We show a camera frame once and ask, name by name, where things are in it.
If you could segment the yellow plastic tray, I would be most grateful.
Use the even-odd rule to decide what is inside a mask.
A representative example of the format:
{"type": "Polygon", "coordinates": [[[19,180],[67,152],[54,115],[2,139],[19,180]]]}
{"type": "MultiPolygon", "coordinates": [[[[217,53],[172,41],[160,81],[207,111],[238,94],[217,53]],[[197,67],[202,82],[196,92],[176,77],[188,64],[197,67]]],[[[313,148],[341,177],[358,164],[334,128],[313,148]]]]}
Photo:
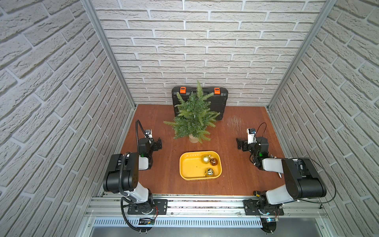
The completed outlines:
{"type": "Polygon", "coordinates": [[[183,153],[179,161],[180,175],[184,180],[197,181],[197,180],[211,180],[216,179],[222,174],[222,163],[218,153],[214,151],[196,151],[183,153]],[[212,166],[210,163],[204,164],[201,161],[203,155],[209,155],[210,158],[218,160],[217,166],[212,166]],[[212,168],[215,172],[214,177],[205,177],[207,168],[212,168]]]}

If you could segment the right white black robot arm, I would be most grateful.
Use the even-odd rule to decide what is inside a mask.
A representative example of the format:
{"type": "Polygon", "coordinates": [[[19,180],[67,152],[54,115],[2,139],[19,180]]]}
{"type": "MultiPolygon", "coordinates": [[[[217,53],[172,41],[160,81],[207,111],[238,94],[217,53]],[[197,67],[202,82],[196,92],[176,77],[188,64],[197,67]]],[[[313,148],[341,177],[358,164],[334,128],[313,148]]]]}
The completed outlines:
{"type": "Polygon", "coordinates": [[[281,215],[282,205],[304,198],[319,198],[327,188],[309,158],[273,158],[268,156],[268,141],[264,137],[237,138],[237,148],[249,152],[250,162],[259,170],[275,172],[284,177],[285,184],[268,191],[255,191],[258,199],[244,201],[247,215],[281,215]]]}

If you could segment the brown shiny ball ornament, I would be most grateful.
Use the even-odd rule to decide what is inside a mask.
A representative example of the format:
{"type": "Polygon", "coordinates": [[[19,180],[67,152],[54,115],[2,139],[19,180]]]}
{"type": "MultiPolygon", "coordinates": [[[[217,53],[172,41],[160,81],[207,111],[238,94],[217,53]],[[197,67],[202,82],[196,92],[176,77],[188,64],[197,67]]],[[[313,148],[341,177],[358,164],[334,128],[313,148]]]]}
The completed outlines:
{"type": "Polygon", "coordinates": [[[218,160],[216,159],[216,158],[212,158],[212,159],[210,159],[210,164],[212,165],[212,166],[217,166],[218,165],[218,160]]]}

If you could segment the small green christmas tree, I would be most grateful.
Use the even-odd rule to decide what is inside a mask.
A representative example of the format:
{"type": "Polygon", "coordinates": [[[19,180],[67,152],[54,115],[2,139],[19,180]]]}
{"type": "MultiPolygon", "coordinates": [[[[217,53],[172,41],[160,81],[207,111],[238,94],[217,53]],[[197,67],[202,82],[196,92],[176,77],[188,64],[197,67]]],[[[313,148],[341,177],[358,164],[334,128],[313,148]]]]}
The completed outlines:
{"type": "Polygon", "coordinates": [[[197,82],[196,92],[189,95],[188,100],[176,93],[180,104],[175,107],[179,109],[179,114],[174,118],[174,121],[164,121],[166,125],[172,126],[175,132],[175,139],[192,136],[199,143],[210,141],[208,136],[210,132],[207,127],[215,127],[217,122],[216,117],[219,112],[210,109],[211,102],[208,101],[214,93],[204,94],[200,82],[197,82]]]}

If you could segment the black tool case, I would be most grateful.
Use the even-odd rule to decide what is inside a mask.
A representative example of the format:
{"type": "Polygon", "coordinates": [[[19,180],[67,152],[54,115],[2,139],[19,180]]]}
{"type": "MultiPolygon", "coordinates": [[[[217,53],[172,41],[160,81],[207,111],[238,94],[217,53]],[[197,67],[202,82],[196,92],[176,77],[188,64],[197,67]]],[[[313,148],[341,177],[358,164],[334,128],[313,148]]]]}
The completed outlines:
{"type": "MultiPolygon", "coordinates": [[[[196,87],[185,87],[185,86],[176,86],[172,89],[172,102],[174,106],[174,114],[177,116],[179,114],[179,108],[176,106],[180,104],[180,101],[177,97],[177,93],[179,93],[184,101],[188,101],[189,96],[192,93],[196,93],[196,87]]],[[[207,95],[210,93],[214,93],[213,96],[209,97],[207,101],[210,101],[210,110],[220,113],[215,120],[222,120],[225,112],[225,107],[228,99],[229,92],[224,87],[204,87],[203,94],[207,95]]]]}

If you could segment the aluminium mounting rail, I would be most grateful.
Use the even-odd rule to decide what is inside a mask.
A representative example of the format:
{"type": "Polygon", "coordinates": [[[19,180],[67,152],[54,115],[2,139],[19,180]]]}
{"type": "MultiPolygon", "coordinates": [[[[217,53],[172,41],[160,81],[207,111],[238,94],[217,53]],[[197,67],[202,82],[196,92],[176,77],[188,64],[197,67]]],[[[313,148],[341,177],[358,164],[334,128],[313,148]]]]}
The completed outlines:
{"type": "Polygon", "coordinates": [[[261,228],[268,223],[293,218],[316,219],[321,222],[327,214],[319,203],[295,201],[286,203],[274,211],[259,211],[258,201],[250,196],[189,196],[155,195],[158,214],[143,214],[135,208],[121,208],[120,196],[106,194],[92,198],[85,212],[88,227],[127,226],[153,227],[221,227],[261,228]]]}

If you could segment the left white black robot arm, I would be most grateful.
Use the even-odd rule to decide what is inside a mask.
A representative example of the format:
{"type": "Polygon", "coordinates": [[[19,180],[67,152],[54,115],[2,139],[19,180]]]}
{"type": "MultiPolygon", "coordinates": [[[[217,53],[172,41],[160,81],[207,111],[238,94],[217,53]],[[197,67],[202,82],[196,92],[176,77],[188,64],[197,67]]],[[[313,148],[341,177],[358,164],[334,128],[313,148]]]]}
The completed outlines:
{"type": "Polygon", "coordinates": [[[122,207],[128,208],[129,215],[164,215],[167,212],[166,199],[153,199],[152,192],[139,182],[139,171],[153,165],[153,152],[162,149],[159,138],[141,138],[138,141],[140,153],[114,154],[111,156],[103,179],[106,192],[121,194],[122,207]]]}

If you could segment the shiny gold ball ornament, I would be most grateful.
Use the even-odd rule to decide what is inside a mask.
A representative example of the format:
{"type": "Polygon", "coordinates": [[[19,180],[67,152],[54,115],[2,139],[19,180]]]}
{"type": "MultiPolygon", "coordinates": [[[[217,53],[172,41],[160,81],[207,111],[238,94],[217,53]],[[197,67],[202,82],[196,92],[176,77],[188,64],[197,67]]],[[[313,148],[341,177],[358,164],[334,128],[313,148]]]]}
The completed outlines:
{"type": "Polygon", "coordinates": [[[215,172],[212,168],[207,168],[205,171],[205,177],[214,177],[215,172]]]}

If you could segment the matte gold ball ornament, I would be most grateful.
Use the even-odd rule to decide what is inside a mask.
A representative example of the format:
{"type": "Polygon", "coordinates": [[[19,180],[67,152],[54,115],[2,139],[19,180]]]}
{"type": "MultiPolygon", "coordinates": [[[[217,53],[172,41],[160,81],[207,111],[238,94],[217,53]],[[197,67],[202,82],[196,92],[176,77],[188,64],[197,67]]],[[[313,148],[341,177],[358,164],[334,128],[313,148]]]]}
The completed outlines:
{"type": "Polygon", "coordinates": [[[208,163],[210,163],[210,160],[211,160],[211,158],[210,158],[209,155],[203,155],[203,156],[201,157],[201,161],[202,161],[204,164],[208,164],[208,163]]]}

